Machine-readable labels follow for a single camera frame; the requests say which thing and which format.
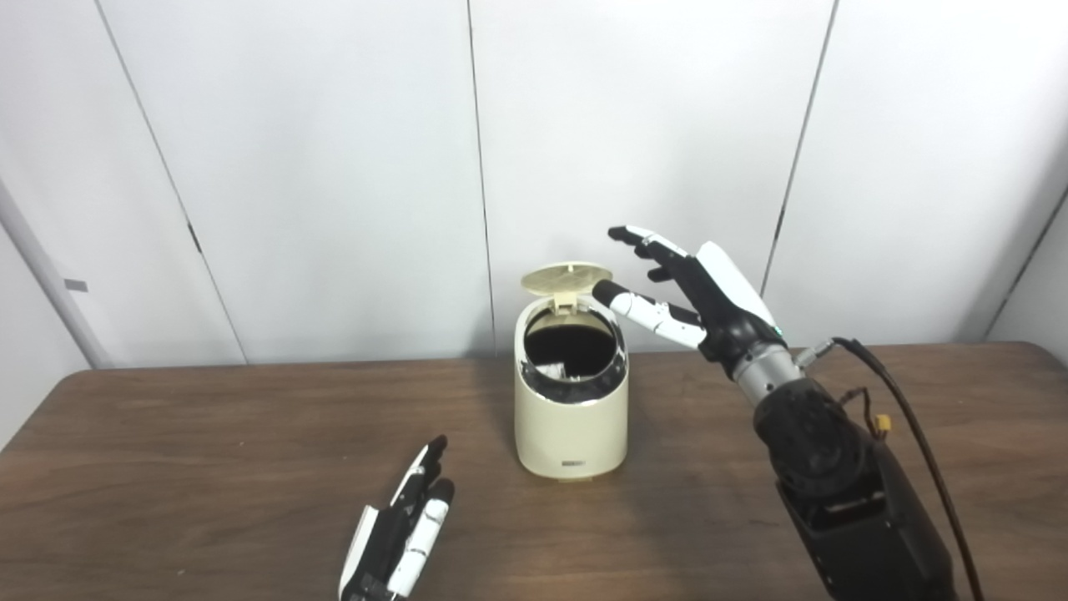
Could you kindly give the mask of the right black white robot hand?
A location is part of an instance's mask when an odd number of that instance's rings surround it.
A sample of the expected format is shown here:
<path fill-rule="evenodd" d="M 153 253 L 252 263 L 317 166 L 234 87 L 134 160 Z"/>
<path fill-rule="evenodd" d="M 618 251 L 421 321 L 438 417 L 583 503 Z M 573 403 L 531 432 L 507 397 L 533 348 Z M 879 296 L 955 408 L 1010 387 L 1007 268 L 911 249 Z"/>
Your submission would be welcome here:
<path fill-rule="evenodd" d="M 759 292 L 721 247 L 706 242 L 690 254 L 668 237 L 633 225 L 611 227 L 607 236 L 630 246 L 638 258 L 655 262 L 648 279 L 677 285 L 690 304 L 676 306 L 602 279 L 592 287 L 592 297 L 615 316 L 697 350 L 732 381 L 739 381 L 766 351 L 787 346 Z"/>

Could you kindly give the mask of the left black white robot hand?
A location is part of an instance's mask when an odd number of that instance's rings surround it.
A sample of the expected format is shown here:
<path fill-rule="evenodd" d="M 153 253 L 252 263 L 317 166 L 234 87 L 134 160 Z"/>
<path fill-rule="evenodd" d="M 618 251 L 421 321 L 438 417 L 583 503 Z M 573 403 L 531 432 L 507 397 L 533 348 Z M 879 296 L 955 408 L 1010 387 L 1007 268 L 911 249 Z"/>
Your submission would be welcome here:
<path fill-rule="evenodd" d="M 443 529 L 456 487 L 441 476 L 449 438 L 429 441 L 384 508 L 363 508 L 337 585 L 340 600 L 408 600 Z"/>

